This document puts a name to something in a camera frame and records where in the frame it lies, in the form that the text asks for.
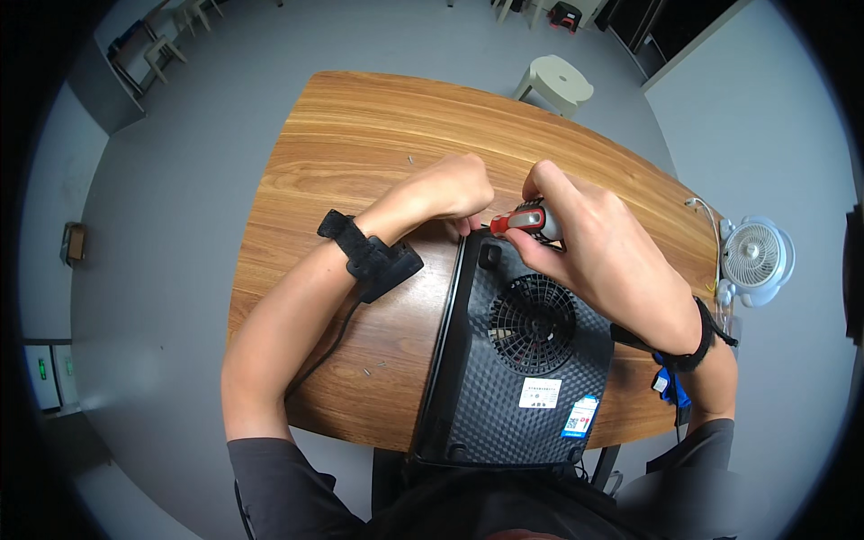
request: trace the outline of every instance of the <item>hand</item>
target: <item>hand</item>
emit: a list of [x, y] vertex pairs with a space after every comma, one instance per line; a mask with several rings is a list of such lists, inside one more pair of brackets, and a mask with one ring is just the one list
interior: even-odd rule
[[522, 197], [542, 195], [564, 233], [567, 251], [506, 232], [525, 265], [572, 290], [598, 313], [670, 354], [699, 347], [702, 320], [690, 287], [614, 193], [564, 174], [553, 162], [534, 165]]
[[467, 236], [480, 228], [479, 212], [494, 196], [483, 160], [474, 154], [444, 156], [392, 187], [354, 222], [363, 232], [374, 231], [387, 243], [430, 219], [452, 219], [459, 233]]

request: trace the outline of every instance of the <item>blue cloth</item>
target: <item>blue cloth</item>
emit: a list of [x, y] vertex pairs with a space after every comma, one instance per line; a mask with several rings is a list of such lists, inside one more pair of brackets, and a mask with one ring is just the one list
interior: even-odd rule
[[[663, 365], [663, 360], [660, 358], [659, 354], [654, 354], [654, 361], [660, 365]], [[657, 372], [657, 376], [658, 378], [666, 381], [666, 388], [662, 392], [660, 392], [660, 397], [664, 401], [672, 403], [673, 405], [676, 404], [673, 391], [677, 391], [678, 407], [686, 407], [687, 405], [690, 405], [690, 398], [687, 395], [687, 392], [685, 392], [684, 388], [681, 386], [681, 380], [678, 378], [677, 375], [672, 375], [673, 377], [675, 377], [675, 382], [673, 383], [669, 379], [669, 372], [666, 371], [665, 367], [661, 367], [660, 371]]]

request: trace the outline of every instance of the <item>cooling fan grille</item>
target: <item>cooling fan grille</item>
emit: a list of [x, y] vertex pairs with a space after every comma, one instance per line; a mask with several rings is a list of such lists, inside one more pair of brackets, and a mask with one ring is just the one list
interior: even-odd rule
[[758, 287], [777, 269], [780, 246], [774, 232], [761, 223], [747, 223], [733, 232], [723, 253], [723, 273], [733, 281]]
[[545, 375], [573, 354], [576, 312], [570, 293], [541, 274], [514, 279], [492, 303], [489, 339], [507, 369]]

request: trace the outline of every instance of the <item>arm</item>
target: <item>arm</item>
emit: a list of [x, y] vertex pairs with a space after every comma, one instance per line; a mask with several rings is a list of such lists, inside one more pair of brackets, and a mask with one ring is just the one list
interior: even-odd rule
[[[702, 338], [702, 319], [690, 286], [621, 199], [548, 161], [534, 166], [522, 193], [525, 200], [540, 194], [561, 223], [567, 252], [510, 229], [507, 238], [525, 264], [655, 349], [693, 353]], [[734, 419], [738, 366], [722, 340], [715, 340], [692, 373], [679, 378], [693, 402], [688, 433], [716, 418]]]
[[[447, 156], [398, 184], [354, 220], [369, 237], [394, 244], [429, 219], [457, 219], [460, 233], [492, 202], [477, 156]], [[258, 303], [222, 363], [222, 416], [228, 441], [291, 441], [284, 393], [356, 279], [333, 240], [314, 248]]]

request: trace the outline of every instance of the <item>black induction cooker bottom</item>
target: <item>black induction cooker bottom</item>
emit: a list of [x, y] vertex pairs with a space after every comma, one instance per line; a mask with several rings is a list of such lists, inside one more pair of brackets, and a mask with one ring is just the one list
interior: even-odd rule
[[575, 405], [602, 401], [612, 353], [609, 321], [527, 268], [510, 243], [473, 232], [456, 259], [412, 458], [470, 467], [578, 461], [591, 421]]

